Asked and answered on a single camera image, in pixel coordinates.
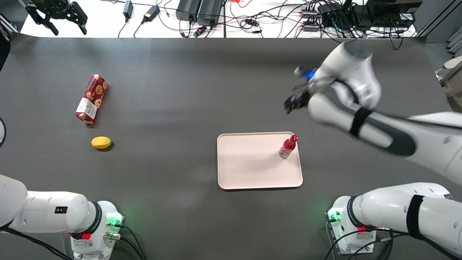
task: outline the bottle label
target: bottle label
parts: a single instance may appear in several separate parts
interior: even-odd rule
[[[279,155],[282,157],[282,158],[287,158],[290,153],[292,152],[293,150],[290,150],[290,149],[287,149],[287,148],[284,148],[281,147],[281,149],[279,150]]]

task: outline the red box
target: red box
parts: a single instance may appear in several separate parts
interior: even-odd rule
[[[103,103],[104,93],[109,84],[98,74],[92,74],[85,91],[80,100],[75,116],[85,122],[85,124],[94,124],[99,108]]]

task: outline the bottle cap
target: bottle cap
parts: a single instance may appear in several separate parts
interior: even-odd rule
[[[298,136],[296,136],[296,135],[293,135],[293,136],[290,137],[291,142],[296,142],[297,140],[298,140]]]

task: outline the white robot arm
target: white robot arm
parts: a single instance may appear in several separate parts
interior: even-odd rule
[[[0,147],[5,125],[0,118]],[[76,259],[108,260],[123,216],[109,201],[73,192],[32,192],[0,174],[0,232],[67,233]]]
[[[342,43],[311,72],[285,109],[307,106],[310,116],[385,152],[401,156],[462,185],[462,114],[441,112],[402,118],[372,110],[381,95],[372,53]],[[298,68],[296,74],[309,73]]]
[[[372,110],[381,88],[372,70],[372,53],[342,43],[319,68],[297,68],[308,78],[284,103],[290,113],[308,107],[318,123],[331,125],[380,150],[428,167],[462,185],[462,114],[441,112],[403,118]],[[432,241],[462,255],[462,204],[442,186],[412,183],[338,198],[326,212],[333,236],[384,227]],[[376,232],[338,241],[341,254],[372,253]]]

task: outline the red led light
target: red led light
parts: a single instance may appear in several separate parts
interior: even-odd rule
[[[91,234],[90,233],[85,233],[82,235],[82,239],[83,240],[89,240],[91,238]]]

